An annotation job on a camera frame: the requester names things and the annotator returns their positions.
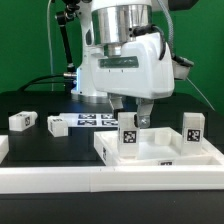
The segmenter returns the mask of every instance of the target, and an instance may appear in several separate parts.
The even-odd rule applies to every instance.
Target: green wall
[[[64,9],[56,0],[51,7],[54,71],[66,70],[66,61],[59,28],[54,20],[57,11]],[[39,76],[50,74],[47,43],[48,0],[1,1],[0,22],[0,92],[17,90]],[[199,0],[191,10],[173,12],[175,52],[195,62],[189,78],[224,114],[224,1]],[[167,30],[162,13],[153,16],[154,23]],[[68,25],[75,65],[81,63],[79,21]],[[50,90],[51,86],[33,86],[30,90]],[[176,91],[190,93],[204,102],[187,81],[176,82]]]

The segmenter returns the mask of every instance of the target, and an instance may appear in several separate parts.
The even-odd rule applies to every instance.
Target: white block
[[[139,128],[134,124],[135,113],[118,114],[117,148],[120,157],[136,157],[139,149]]]
[[[68,136],[68,123],[58,116],[50,116],[47,119],[48,130],[54,137]]]
[[[205,117],[201,113],[184,113],[182,155],[199,155],[202,149]]]
[[[33,126],[37,119],[36,112],[22,111],[9,117],[9,130],[10,131],[24,131],[25,129]]]
[[[170,130],[161,129],[155,132],[155,144],[156,145],[170,145],[172,139],[172,133]]]

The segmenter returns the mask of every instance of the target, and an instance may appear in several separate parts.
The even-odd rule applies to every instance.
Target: white plastic base
[[[168,145],[155,142],[155,135],[161,130],[171,133]],[[95,132],[94,147],[106,166],[224,165],[224,155],[204,138],[200,155],[182,155],[182,136],[171,128],[141,129],[136,158],[119,156],[117,138],[117,131]]]
[[[150,144],[155,129],[141,131],[147,135],[140,135],[140,145],[144,145],[144,150],[141,150],[138,160],[141,165],[154,162],[156,166],[139,166],[138,160],[123,160],[120,163],[123,162],[125,166],[1,168],[0,194],[224,189],[223,155],[207,140],[203,139],[202,155],[181,160],[178,151],[181,135],[172,132],[176,135],[172,135],[170,147],[156,145],[158,150],[155,153]],[[108,144],[106,139],[113,140],[116,134],[98,132],[95,137],[100,137]],[[0,152],[4,153],[1,158],[8,152],[7,136],[0,136]],[[164,158],[169,158],[175,165],[165,166],[164,163],[164,166],[158,166],[162,165],[158,161],[164,161]]]

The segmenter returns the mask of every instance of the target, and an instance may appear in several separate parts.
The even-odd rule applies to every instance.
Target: white platform
[[[114,132],[109,133],[111,138],[116,137]],[[151,150],[148,156],[154,156],[150,162],[156,166],[136,166],[136,161],[128,161],[125,166],[109,167],[1,168],[0,194],[224,189],[223,155],[203,139],[200,159],[195,156],[193,160],[192,157],[180,160],[176,148],[178,136],[166,154],[165,148],[159,149],[175,162],[173,166],[158,166],[157,162],[164,161],[164,157],[158,158]],[[8,152],[7,136],[0,136],[0,152],[3,159]],[[138,159],[143,160],[143,154],[144,150]]]

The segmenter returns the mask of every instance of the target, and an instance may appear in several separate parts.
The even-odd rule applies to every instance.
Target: black tabletop
[[[102,166],[93,147],[93,133],[105,128],[69,128],[54,138],[47,117],[59,113],[111,113],[108,104],[80,103],[63,92],[0,94],[0,134],[9,135],[10,151],[1,167]],[[134,100],[124,102],[136,111]],[[8,116],[36,111],[34,127],[8,130]],[[187,94],[156,100],[151,127],[182,131],[183,113],[206,118],[205,137],[224,152],[224,117]],[[1,223],[222,223],[224,191],[147,191],[106,193],[0,195]]]

